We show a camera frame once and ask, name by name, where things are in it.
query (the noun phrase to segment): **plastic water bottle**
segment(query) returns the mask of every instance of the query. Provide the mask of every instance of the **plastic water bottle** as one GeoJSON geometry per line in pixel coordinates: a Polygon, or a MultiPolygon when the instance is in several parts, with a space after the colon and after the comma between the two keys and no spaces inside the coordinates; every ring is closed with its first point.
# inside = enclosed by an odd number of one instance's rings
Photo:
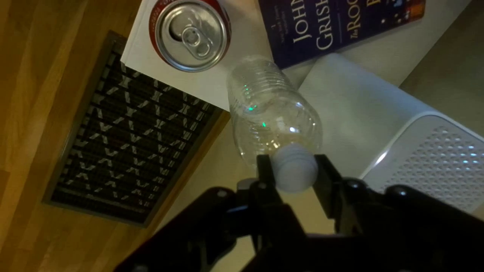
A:
{"type": "Polygon", "coordinates": [[[248,57],[231,71],[227,88],[235,144],[244,161],[256,168],[257,155],[268,154],[279,189],[312,186],[321,121],[289,79],[272,61],[248,57]]]}

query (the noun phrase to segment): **book cover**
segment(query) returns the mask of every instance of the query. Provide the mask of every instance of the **book cover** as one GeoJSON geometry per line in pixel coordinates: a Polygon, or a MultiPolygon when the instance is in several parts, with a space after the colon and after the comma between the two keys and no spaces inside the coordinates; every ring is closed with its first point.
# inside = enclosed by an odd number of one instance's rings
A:
{"type": "Polygon", "coordinates": [[[423,17],[425,0],[259,0],[284,69],[423,17]]]}

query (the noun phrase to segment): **hardwood floor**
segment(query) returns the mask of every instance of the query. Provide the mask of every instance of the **hardwood floor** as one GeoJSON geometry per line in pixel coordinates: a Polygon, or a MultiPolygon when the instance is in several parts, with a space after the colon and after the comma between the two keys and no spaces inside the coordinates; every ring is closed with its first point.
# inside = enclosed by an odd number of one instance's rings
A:
{"type": "Polygon", "coordinates": [[[0,0],[0,271],[111,271],[157,227],[228,120],[223,114],[148,228],[41,203],[109,30],[140,0],[0,0]]]}

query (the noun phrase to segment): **soda can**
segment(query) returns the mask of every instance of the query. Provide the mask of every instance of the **soda can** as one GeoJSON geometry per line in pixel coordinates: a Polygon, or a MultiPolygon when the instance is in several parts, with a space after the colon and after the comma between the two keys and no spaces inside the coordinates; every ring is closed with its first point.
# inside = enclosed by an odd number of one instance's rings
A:
{"type": "Polygon", "coordinates": [[[150,14],[150,39],[172,67],[201,72],[215,66],[230,44],[230,21],[217,0],[159,0],[150,14]]]}

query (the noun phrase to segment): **bottle cap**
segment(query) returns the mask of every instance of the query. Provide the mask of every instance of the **bottle cap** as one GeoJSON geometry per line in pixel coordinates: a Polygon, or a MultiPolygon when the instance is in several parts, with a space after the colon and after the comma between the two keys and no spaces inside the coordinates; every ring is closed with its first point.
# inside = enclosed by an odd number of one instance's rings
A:
{"type": "Polygon", "coordinates": [[[271,163],[276,187],[288,193],[306,190],[318,176],[314,155],[297,143],[279,148],[272,156],[271,163]]]}

